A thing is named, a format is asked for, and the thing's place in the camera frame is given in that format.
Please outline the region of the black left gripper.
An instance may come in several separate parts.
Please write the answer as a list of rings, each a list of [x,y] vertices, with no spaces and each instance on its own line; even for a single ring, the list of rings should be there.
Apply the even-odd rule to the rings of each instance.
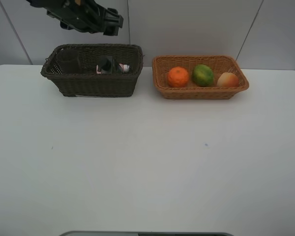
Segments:
[[[117,36],[123,17],[114,8],[104,8],[93,0],[29,0],[30,6],[44,8],[60,21],[64,30]]]

